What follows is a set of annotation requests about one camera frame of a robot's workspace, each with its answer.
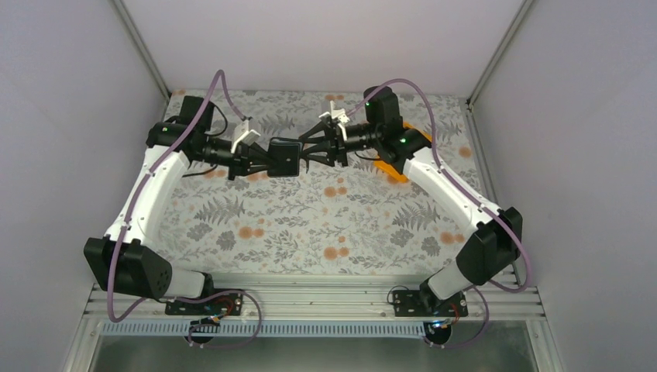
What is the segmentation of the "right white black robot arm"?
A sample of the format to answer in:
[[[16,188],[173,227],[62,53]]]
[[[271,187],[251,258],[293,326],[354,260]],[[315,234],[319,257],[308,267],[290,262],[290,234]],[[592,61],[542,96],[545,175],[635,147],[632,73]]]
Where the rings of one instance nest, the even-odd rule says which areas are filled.
[[[359,106],[366,123],[352,125],[350,114],[329,102],[318,123],[299,137],[306,146],[301,159],[345,166],[349,152],[374,149],[381,162],[427,192],[465,229],[467,240],[456,259],[419,286],[421,309],[439,315],[453,295],[493,282],[521,256],[521,214],[502,210],[478,193],[439,157],[436,144],[405,126],[390,87],[366,89]]]

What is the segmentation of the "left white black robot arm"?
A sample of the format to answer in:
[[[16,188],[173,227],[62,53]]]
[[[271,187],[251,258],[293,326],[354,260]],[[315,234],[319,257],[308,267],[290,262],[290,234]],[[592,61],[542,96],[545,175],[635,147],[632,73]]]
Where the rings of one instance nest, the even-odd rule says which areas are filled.
[[[244,119],[231,139],[210,133],[218,107],[185,96],[178,114],[149,131],[138,179],[119,216],[101,238],[90,238],[84,257],[104,291],[140,298],[184,298],[193,312],[215,305],[209,274],[175,268],[155,252],[167,203],[192,162],[226,167],[229,176],[246,176],[268,168],[267,152],[256,140],[261,129]]]

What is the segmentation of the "black card holder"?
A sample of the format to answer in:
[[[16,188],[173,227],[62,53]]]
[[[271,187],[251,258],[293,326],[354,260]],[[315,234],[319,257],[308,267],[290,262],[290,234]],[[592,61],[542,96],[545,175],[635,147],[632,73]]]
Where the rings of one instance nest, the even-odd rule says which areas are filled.
[[[274,137],[270,140],[267,154],[272,160],[267,169],[269,177],[297,177],[300,174],[303,143],[297,139]]]

